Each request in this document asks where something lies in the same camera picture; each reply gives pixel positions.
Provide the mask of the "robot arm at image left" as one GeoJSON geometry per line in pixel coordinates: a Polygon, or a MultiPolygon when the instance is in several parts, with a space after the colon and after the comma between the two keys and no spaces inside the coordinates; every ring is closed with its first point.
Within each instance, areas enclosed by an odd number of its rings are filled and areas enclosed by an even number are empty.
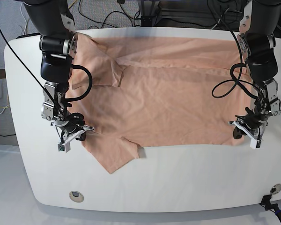
{"type": "Polygon", "coordinates": [[[82,114],[68,111],[73,102],[80,101],[89,94],[93,83],[92,75],[85,67],[73,64],[78,33],[67,1],[24,0],[23,5],[40,33],[40,75],[46,81],[43,87],[42,118],[55,126],[59,134],[58,150],[68,152],[72,140],[84,141],[86,132],[93,130],[93,127],[86,125],[82,114]],[[82,95],[66,98],[73,70],[85,72],[89,84],[82,95]]]}

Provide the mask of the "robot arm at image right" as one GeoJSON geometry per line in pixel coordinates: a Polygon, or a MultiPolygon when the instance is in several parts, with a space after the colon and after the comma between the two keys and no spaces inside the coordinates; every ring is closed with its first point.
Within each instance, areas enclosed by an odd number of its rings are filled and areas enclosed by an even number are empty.
{"type": "Polygon", "coordinates": [[[281,114],[278,83],[274,79],[278,73],[274,55],[274,30],[280,14],[281,0],[250,0],[244,7],[239,24],[238,44],[258,94],[254,109],[246,108],[247,114],[238,116],[230,124],[235,126],[234,138],[249,136],[250,147],[253,149],[261,145],[268,118],[281,114]]]}

